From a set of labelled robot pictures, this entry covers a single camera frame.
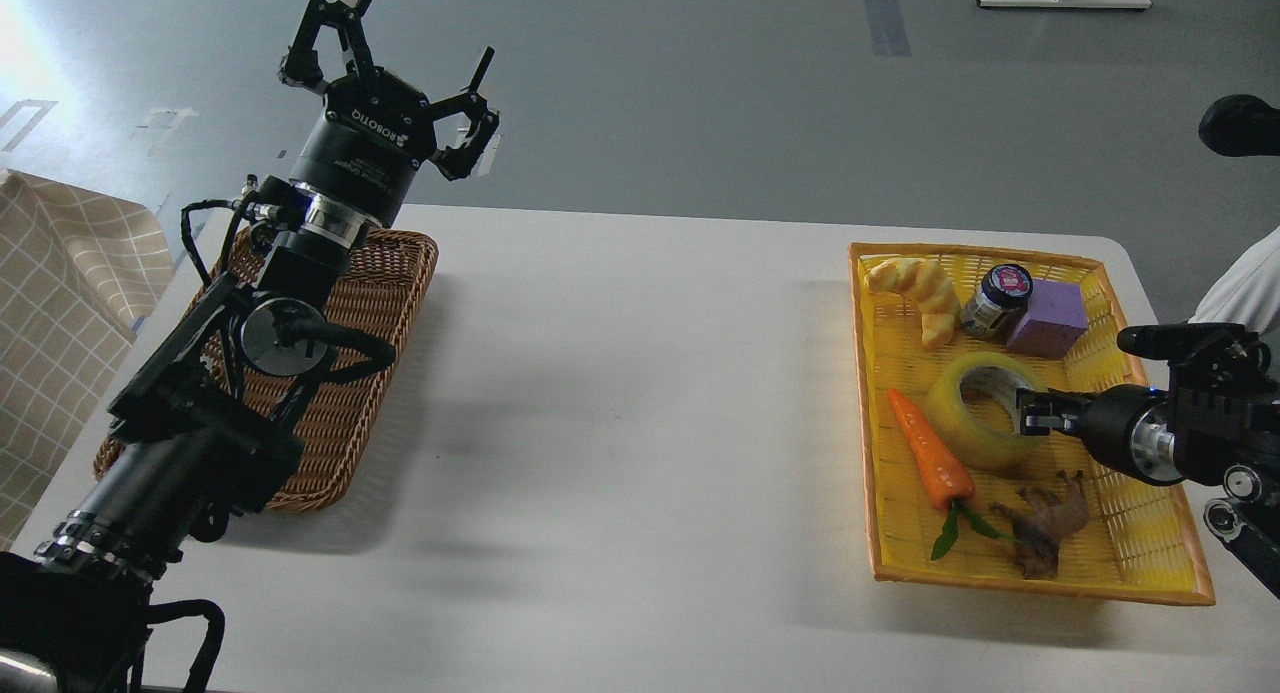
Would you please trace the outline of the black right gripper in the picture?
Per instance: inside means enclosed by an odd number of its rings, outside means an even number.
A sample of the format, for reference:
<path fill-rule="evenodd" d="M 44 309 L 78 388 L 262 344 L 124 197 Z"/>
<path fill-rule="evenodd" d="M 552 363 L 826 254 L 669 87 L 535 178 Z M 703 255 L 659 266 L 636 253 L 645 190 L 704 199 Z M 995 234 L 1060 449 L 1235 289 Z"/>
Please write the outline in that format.
<path fill-rule="evenodd" d="M 1172 484 L 1169 397 L 1125 384 L 1092 393 L 1019 388 L 1020 434 L 1079 438 L 1091 457 L 1148 485 Z"/>

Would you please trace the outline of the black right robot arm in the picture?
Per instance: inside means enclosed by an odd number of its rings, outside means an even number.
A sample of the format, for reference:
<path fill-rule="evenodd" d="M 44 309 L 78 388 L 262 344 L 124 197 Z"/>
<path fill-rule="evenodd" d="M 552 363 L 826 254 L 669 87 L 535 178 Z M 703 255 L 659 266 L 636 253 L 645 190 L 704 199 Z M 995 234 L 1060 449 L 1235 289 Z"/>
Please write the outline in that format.
<path fill-rule="evenodd" d="M 1235 323 L 1128 327 L 1116 346 L 1166 363 L 1167 388 L 1019 389 L 1018 430 L 1076 438 L 1096 462 L 1148 485 L 1220 485 L 1204 525 L 1276 594 L 1279 407 L 1268 347 Z"/>

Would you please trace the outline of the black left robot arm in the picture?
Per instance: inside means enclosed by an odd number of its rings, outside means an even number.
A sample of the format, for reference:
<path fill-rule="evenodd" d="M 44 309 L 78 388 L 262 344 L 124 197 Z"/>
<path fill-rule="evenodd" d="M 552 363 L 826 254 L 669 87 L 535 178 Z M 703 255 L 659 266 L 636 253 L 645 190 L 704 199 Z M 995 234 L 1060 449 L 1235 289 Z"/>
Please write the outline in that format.
<path fill-rule="evenodd" d="M 372 0 L 310 0 L 284 85 L 323 100 L 287 179 L 248 175 L 215 266 L 180 214 L 202 291 L 109 406 L 122 453 L 28 557 L 3 556 L 5 692 L 141 692 L 154 629 L 201 619 L 187 692 L 205 692 L 227 619 L 209 599 L 152 602 L 188 539 L 220 539 L 300 470 L 298 428 L 325 388 L 385 375 L 389 336 L 326 315 L 374 236 L 390 232 L 422 167 L 472 174 L 499 126 L 480 86 L 439 101 L 372 61 Z"/>

